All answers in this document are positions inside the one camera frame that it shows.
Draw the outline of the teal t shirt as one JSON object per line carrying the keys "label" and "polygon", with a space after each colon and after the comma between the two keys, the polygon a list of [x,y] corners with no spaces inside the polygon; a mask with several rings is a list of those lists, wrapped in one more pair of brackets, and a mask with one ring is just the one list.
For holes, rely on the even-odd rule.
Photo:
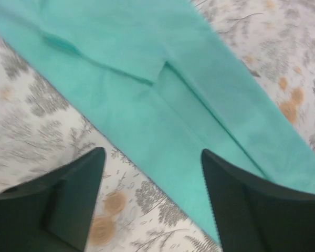
{"label": "teal t shirt", "polygon": [[0,36],[214,239],[203,149],[315,193],[315,1],[0,1]]}

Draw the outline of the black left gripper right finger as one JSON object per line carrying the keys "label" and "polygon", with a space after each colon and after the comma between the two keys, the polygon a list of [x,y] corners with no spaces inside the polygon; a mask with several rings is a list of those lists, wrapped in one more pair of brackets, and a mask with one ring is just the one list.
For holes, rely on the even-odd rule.
{"label": "black left gripper right finger", "polygon": [[201,159],[223,251],[315,251],[315,194],[266,181],[208,149]]}

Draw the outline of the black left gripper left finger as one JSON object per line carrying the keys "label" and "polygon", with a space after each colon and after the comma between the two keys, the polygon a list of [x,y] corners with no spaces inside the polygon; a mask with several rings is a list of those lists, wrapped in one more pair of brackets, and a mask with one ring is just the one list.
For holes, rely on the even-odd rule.
{"label": "black left gripper left finger", "polygon": [[75,161],[0,193],[0,251],[84,251],[106,152]]}

